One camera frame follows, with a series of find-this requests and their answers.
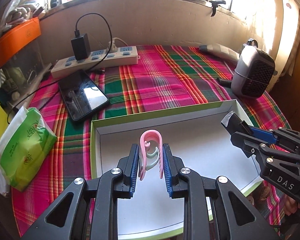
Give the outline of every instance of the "smartphone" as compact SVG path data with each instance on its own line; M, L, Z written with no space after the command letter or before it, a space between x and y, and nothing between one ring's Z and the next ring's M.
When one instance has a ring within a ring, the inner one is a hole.
M109 104L109 98L83 70L61 79L58 85L74 122L86 120Z

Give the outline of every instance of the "white plug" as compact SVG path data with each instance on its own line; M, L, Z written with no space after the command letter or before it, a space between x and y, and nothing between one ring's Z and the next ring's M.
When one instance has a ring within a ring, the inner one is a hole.
M111 45L111 42L109 42L107 51L109 50L110 45ZM114 44L114 39L112 39L112 47L110 48L109 53L114 53L114 52L117 52L117 51L118 51L118 48L117 48L116 45Z

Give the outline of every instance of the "green tissue package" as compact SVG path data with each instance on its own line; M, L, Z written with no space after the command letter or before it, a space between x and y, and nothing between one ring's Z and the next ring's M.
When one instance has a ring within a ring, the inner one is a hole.
M25 190L56 141L40 112L22 107L0 139L0 173L7 183Z

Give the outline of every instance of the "black charging cable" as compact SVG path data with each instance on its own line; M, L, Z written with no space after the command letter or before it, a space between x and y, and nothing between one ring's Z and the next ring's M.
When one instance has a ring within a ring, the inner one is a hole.
M18 105L20 105L23 101L25 101L28 97L30 97L30 96L32 96L35 92L37 92L37 91L39 91L40 89L43 89L43 88L46 88L46 87L49 87L49 86L51 86L51 85L53 85L53 84L55 84L55 83L57 83L57 82L59 82L59 80L56 80L56 81L54 81L54 82L52 82L52 83L50 83L50 84L48 84L48 85L44 85L44 86L42 86L42 87L40 87L40 88L38 88L38 89L36 89L35 91L33 91L31 94L29 94L29 95L27 95L25 98L23 98L19 103L17 103L11 110L10 110L10 112L8 113L8 116L7 116L7 123L8 124L10 124L9 123L9 116L10 116L10 114L12 113L12 111L13 111L13 109L14 108L16 108Z
M86 70L86 72L89 72L90 70L92 70L93 68L95 68L96 66L98 66L98 65L99 65L99 64L100 64L100 63L108 56L108 54L110 53L110 50L111 50L111 48L112 48L112 32L111 32L110 25L109 25L109 23L107 22L107 20L106 20L101 14L99 14L99 13L87 13L87 14L82 15L82 16L77 20L77 22L75 23L75 31L74 31L75 36L76 36L76 37L79 37L79 36L80 36L80 31L78 30L78 22L80 21L80 19L83 18L83 17L85 17L85 16L87 16L87 15L90 15L90 14L99 15L102 19L104 19L104 21L106 22L106 24L107 24L107 26L108 26L108 29L109 29L110 40L111 40L111 42L110 42L110 47L109 47L109 49L108 49L106 55L105 55L99 62L97 62L95 65L93 65L92 67L88 68L88 69ZM10 116L10 114L12 113L13 109L15 109L18 105L20 105L23 101L25 101L29 96L33 95L35 92L39 91L40 89L46 88L46 87L48 87L48 86L51 86L51 85L53 85L53 84L55 84L55 83L57 83L57 82L59 82L59 80L54 81L54 82L52 82L52 83L50 83L50 84L48 84L48 85L44 85L44 86L38 88L37 90L33 91L31 94L27 95L25 98L23 98L23 99L22 99L19 103L17 103L17 104L10 110L10 112L8 113L8 116L7 116L7 123L10 124L10 123L9 123L9 116ZM43 104L43 106L40 107L39 111L40 111L42 108L44 108L44 107L45 107L45 106L46 106L46 105L47 105L47 104L55 97L55 95L56 95L58 92L59 92L59 91L57 91L51 98L49 98L48 101L45 102L45 103Z
M89 72L90 70L92 70L93 68L95 68L96 66L98 66L107 56L108 54L110 53L110 50L112 48L112 32L111 32L111 28L110 28L110 25L109 23L107 22L107 20L99 13L86 13L84 15L82 15L78 20L77 22L75 23L75 31L74 31L74 35L76 36L76 38L78 38L80 36L80 31L78 30L78 22L85 16L87 15L90 15L90 14L94 14L94 15L99 15L102 19L104 19L104 21L106 22L107 26L108 26L108 29L109 29L109 33L110 33L110 46L109 46L109 49L106 53L106 55L99 61L97 62L95 65L93 65L92 67L90 67L89 69L86 70L86 72Z

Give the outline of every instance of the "blue gripper pad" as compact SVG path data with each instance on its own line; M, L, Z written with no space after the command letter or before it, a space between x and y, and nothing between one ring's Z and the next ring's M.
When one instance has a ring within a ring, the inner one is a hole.
M254 128L250 126L250 129L253 132L253 137L258 138L260 140L266 141L268 144L275 144L277 139L273 136L271 132Z
M165 148L163 147L163 172L164 172L164 179L166 181L167 192L169 193L169 197L172 197L172 175L170 166L168 163L167 153Z
M136 191L137 173L139 165L139 147L136 147L136 151L133 157L133 163L130 173L130 196L133 197L133 193Z

